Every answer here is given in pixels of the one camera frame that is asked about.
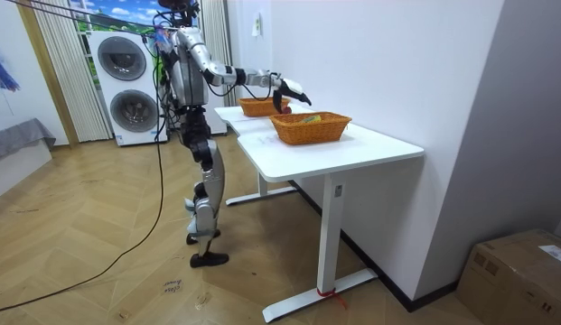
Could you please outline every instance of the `yellow object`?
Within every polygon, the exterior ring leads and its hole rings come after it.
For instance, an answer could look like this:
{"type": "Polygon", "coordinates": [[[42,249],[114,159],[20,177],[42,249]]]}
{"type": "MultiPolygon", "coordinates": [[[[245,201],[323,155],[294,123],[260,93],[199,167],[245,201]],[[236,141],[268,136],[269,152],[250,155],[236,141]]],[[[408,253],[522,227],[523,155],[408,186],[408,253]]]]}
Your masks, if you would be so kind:
{"type": "Polygon", "coordinates": [[[311,122],[319,122],[322,119],[320,118],[320,116],[310,116],[305,118],[304,120],[300,121],[302,123],[311,123],[311,122]]]}

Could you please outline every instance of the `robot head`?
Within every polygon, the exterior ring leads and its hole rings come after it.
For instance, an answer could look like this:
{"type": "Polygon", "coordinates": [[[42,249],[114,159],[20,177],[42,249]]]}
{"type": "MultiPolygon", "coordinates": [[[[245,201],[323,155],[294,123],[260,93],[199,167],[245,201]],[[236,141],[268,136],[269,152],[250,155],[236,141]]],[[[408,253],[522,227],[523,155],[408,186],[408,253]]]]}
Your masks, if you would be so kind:
{"type": "Polygon", "coordinates": [[[200,12],[200,4],[190,4],[190,0],[158,0],[158,4],[172,12],[171,23],[174,26],[192,26],[193,18],[200,12]]]}

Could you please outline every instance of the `wicker basket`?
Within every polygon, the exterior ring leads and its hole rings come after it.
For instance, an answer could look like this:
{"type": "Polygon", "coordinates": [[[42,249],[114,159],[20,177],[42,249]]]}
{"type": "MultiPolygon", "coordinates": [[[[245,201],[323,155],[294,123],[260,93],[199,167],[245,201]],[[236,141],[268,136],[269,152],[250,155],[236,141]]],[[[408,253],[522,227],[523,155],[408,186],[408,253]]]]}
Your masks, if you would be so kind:
{"type": "Polygon", "coordinates": [[[278,132],[278,137],[287,144],[317,144],[341,139],[350,117],[329,112],[306,114],[286,114],[271,116],[270,120],[278,132]],[[319,115],[321,121],[301,122],[308,116],[319,115]]]}
{"type": "MultiPolygon", "coordinates": [[[[245,116],[272,116],[278,114],[272,103],[272,98],[262,100],[263,98],[240,98],[238,102],[242,106],[245,116]]],[[[282,107],[285,107],[290,102],[288,98],[282,98],[282,107]]]]}

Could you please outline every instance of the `white table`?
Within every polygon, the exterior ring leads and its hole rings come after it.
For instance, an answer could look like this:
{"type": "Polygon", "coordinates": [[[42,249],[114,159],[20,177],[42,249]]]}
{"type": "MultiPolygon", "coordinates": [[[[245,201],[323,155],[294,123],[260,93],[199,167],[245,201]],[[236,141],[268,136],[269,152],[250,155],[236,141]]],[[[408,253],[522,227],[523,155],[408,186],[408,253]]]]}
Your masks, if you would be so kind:
{"type": "MultiPolygon", "coordinates": [[[[311,112],[310,109],[297,105],[291,104],[291,108],[295,113],[311,112]]],[[[266,191],[266,181],[289,181],[324,175],[317,289],[297,294],[266,307],[262,311],[266,322],[326,298],[319,295],[316,290],[320,293],[329,293],[332,290],[339,293],[376,278],[372,270],[364,269],[341,279],[335,279],[342,205],[346,189],[344,172],[418,157],[424,154],[423,149],[352,123],[348,124],[338,142],[288,145],[278,138],[274,126],[267,117],[246,117],[240,107],[216,108],[216,112],[238,134],[238,144],[257,168],[258,194],[253,194],[252,200],[265,197],[272,192],[266,191]]]]}

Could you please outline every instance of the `washing machine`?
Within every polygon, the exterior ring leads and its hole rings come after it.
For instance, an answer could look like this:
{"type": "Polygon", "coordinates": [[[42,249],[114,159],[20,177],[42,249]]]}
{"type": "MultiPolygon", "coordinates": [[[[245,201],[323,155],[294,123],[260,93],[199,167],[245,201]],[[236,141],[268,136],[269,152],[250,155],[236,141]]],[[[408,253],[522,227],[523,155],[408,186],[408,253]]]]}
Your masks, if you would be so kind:
{"type": "MultiPolygon", "coordinates": [[[[158,121],[154,58],[142,37],[92,31],[87,38],[117,144],[153,143],[158,121]]],[[[166,128],[159,134],[161,142],[167,141],[166,128]]]]}

